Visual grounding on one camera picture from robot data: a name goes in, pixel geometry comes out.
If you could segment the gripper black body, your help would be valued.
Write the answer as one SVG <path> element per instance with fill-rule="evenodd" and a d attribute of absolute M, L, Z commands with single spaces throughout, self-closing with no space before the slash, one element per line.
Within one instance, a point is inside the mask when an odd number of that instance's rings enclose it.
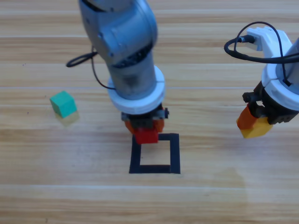
<path fill-rule="evenodd" d="M 121 120 L 127 121 L 130 120 L 131 125 L 134 129 L 140 128 L 147 128 L 152 129 L 154 128 L 153 120 L 158 119 L 167 119 L 169 117 L 169 110 L 168 108 L 164 108 L 162 105 L 159 105 L 154 110 L 144 113 L 144 114 L 128 114 L 121 112 Z"/>
<path fill-rule="evenodd" d="M 254 118 L 266 117 L 270 125 L 287 123 L 299 113 L 299 111 L 288 109 L 273 100 L 266 92 L 262 82 L 255 87 L 253 92 L 245 92 L 242 97 L 249 107 L 250 114 Z"/>

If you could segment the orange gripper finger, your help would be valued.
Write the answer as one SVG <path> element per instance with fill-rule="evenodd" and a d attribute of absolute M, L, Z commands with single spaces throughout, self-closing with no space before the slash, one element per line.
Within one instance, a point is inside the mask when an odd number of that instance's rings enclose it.
<path fill-rule="evenodd" d="M 126 128 L 130 131 L 131 134 L 135 134 L 135 130 L 131 125 L 130 120 L 124 121 Z"/>
<path fill-rule="evenodd" d="M 241 112 L 240 116 L 238 117 L 236 123 L 240 130 L 246 130 L 253 128 L 257 117 L 251 114 L 249 105 L 246 105 L 244 110 Z"/>
<path fill-rule="evenodd" d="M 163 132 L 163 128 L 164 128 L 164 120 L 163 119 L 153 120 L 153 125 L 158 133 Z"/>

